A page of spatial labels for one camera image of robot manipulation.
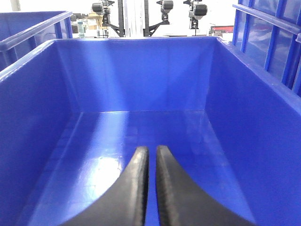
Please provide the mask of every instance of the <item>blue plastic bin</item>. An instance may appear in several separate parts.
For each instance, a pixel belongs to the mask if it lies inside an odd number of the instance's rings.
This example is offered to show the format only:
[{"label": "blue plastic bin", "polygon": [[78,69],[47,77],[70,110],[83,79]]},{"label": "blue plastic bin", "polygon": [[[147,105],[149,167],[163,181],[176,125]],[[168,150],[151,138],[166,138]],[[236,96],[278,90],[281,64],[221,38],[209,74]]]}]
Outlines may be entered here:
[{"label": "blue plastic bin", "polygon": [[301,1],[238,3],[233,44],[301,96]]},{"label": "blue plastic bin", "polygon": [[51,40],[0,72],[0,224],[56,226],[150,150],[260,226],[301,222],[301,99],[215,37]]},{"label": "blue plastic bin", "polygon": [[0,71],[41,43],[72,38],[72,12],[0,13]]}]

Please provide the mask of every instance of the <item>bin floor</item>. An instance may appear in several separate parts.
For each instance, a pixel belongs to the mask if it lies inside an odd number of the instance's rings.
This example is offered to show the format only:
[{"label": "bin floor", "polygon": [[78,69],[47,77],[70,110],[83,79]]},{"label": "bin floor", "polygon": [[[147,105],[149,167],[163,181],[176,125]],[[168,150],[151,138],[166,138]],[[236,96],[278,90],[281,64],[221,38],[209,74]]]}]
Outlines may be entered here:
[{"label": "bin floor", "polygon": [[137,146],[150,150],[147,226],[158,226],[156,147],[167,145],[194,181],[254,222],[205,111],[80,113],[68,122],[17,225],[56,226],[84,210],[119,177]]}]

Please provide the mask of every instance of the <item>blue storage crate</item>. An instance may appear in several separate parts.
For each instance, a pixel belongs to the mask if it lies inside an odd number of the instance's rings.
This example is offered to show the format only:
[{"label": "blue storage crate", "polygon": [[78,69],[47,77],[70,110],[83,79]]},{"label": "blue storage crate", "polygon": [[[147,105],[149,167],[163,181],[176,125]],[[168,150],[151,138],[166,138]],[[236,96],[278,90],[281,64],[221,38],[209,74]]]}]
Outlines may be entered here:
[{"label": "blue storage crate", "polygon": [[72,12],[0,13],[0,71],[41,43],[72,38]]},{"label": "blue storage crate", "polygon": [[0,224],[56,226],[150,150],[260,226],[301,222],[301,99],[215,37],[51,40],[0,72]]},{"label": "blue storage crate", "polygon": [[301,1],[239,0],[233,44],[301,96]]}]

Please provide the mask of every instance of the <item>white wall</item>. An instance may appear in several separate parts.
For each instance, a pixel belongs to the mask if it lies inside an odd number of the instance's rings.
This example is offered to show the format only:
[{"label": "white wall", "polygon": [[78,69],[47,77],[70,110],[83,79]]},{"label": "white wall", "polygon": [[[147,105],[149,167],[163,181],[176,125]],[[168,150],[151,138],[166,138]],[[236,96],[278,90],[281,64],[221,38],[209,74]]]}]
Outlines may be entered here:
[{"label": "white wall", "polygon": [[10,0],[0,0],[0,13],[11,12]]},{"label": "white wall", "polygon": [[74,13],[89,13],[92,3],[98,0],[19,0],[22,11],[66,10]]}]

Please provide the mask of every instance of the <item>small bottle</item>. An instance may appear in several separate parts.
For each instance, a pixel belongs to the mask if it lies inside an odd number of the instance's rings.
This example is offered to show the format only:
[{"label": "small bottle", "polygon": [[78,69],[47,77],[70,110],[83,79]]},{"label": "small bottle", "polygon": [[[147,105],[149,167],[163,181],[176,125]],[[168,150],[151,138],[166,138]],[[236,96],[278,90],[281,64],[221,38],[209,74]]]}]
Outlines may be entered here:
[{"label": "small bottle", "polygon": [[79,37],[82,39],[85,37],[85,30],[84,30],[84,25],[82,21],[77,22],[77,26],[79,28]]}]

